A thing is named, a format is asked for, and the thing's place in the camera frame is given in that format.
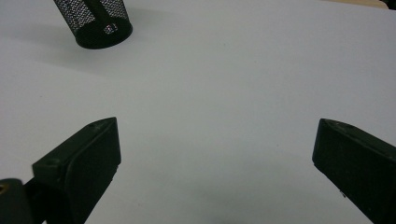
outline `mesh pen holder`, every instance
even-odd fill
[[[119,44],[132,33],[122,0],[54,0],[77,43],[85,49]]]

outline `white surface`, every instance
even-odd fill
[[[318,120],[396,145],[396,14],[322,1],[125,1],[134,33],[74,41],[51,1],[0,2],[0,178],[117,117],[87,223],[370,223],[313,165]]]

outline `metal mesh container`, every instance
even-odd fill
[[[77,43],[86,49],[119,44],[132,33],[122,0],[54,0]]]

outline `white table surface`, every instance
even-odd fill
[[[318,0],[126,0],[79,47],[52,1],[0,2],[0,179],[117,117],[88,224],[371,223],[311,161],[320,118],[396,145],[396,13]]]

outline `black mesh cylinder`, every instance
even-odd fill
[[[122,0],[54,0],[76,37],[86,49],[119,44],[132,33]]]

